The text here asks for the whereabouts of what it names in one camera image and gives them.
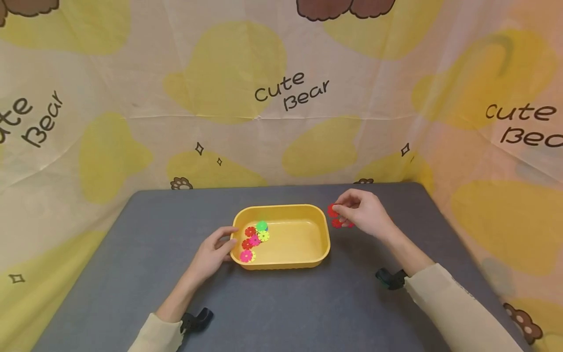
beige sleeve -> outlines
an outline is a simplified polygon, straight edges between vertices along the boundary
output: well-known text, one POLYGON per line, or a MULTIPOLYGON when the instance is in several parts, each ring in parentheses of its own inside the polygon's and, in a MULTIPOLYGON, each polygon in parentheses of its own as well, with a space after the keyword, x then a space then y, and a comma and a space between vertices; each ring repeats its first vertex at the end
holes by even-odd
POLYGON ((522 352, 502 325, 440 264, 405 278, 414 302, 454 352, 522 352))
POLYGON ((182 344, 182 322, 165 323, 151 313, 129 352, 176 352, 182 344))

yellow plastic tray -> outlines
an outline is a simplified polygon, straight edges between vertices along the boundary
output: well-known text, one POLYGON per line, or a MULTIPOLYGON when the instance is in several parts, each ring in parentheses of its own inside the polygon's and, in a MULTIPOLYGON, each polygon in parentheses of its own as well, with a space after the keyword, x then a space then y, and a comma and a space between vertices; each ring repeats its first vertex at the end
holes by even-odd
POLYGON ((313 268, 330 251, 327 218, 310 204, 249 207, 237 214, 233 226, 239 230, 231 235, 238 240, 231 257, 247 270, 313 268), (241 262, 244 230, 261 220, 268 223, 270 240, 252 248, 253 262, 241 262))

red gear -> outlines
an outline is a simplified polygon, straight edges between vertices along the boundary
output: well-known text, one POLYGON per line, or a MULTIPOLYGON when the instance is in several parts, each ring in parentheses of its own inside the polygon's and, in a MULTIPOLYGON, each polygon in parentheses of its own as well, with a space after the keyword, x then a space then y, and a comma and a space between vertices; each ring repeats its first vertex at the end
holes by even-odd
POLYGON ((243 246, 243 249, 251 249, 252 247, 254 247, 254 246, 252 245, 252 243, 250 243, 250 239, 249 239, 249 238, 247 238, 247 239, 245 239, 245 240, 243 241, 242 246, 243 246))
POLYGON ((339 219, 332 219, 330 223, 332 224, 332 227, 334 227, 335 229, 339 229, 342 227, 342 223, 340 222, 339 219))
POLYGON ((331 205, 328 206, 328 216, 330 216, 330 217, 339 217, 340 214, 337 213, 336 211, 334 211, 334 209, 332 208, 333 205, 334 205, 334 203, 332 203, 331 205))
POLYGON ((254 226, 250 226, 244 231, 244 234, 246 235, 246 237, 252 237, 256 235, 256 228, 254 226))

backdrop wall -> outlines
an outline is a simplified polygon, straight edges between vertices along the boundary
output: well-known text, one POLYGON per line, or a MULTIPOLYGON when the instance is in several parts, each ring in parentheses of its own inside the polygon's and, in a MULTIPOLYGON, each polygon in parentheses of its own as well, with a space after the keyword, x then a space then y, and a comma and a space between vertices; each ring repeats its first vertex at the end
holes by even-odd
POLYGON ((0 0, 0 350, 32 348, 135 191, 403 180, 563 350, 562 14, 0 0))

yellow blob pattern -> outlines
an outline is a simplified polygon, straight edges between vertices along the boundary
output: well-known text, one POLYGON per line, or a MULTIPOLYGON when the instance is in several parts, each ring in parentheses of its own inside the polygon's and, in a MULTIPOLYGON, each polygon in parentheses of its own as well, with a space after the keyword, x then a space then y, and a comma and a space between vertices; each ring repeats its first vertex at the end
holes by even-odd
POLYGON ((361 120, 340 116, 321 122, 285 150, 281 163, 291 176, 308 177, 341 170, 356 162, 354 138, 361 120))
POLYGON ((543 337, 534 342, 534 351, 563 351, 563 306, 536 298, 515 298, 508 303, 528 313, 534 324, 542 329, 543 337))
POLYGON ((373 179, 373 182, 414 181, 422 184, 430 194, 434 191, 434 178, 430 165, 418 153, 410 151, 401 156, 393 153, 365 166, 356 176, 373 179))
POLYGON ((152 153, 133 139, 123 116, 105 113, 86 128, 80 145, 80 181, 92 203, 111 201, 126 178, 153 161, 152 153))
POLYGON ((358 19, 346 13, 323 23, 338 43, 377 59, 397 60, 408 54, 426 35, 444 0, 395 1, 385 16, 358 19))
POLYGON ((455 219, 497 259, 547 275, 563 244, 563 192, 518 181, 473 181, 452 196, 455 219))
POLYGON ((102 231, 83 233, 2 273, 1 351, 32 349, 104 236, 102 231), (21 276, 10 280, 8 275, 21 276))
POLYGON ((543 38, 505 30, 474 43, 447 71, 421 79, 412 102, 428 120, 479 129, 496 121, 485 116, 491 104, 505 111, 525 106, 556 69, 557 56, 543 38))
POLYGON ((207 149, 202 155, 195 150, 174 155, 168 161, 166 174, 171 181, 175 177, 185 177, 194 188, 267 186, 259 174, 207 149))
POLYGON ((127 41, 131 16, 128 0, 62 0, 48 14, 9 14, 0 39, 14 45, 82 54, 107 55, 127 41))
POLYGON ((272 101, 258 101, 254 93, 281 82, 285 65, 285 48, 274 31, 250 21, 226 22, 202 35, 186 69, 166 76, 164 90, 197 116, 242 123, 272 101))

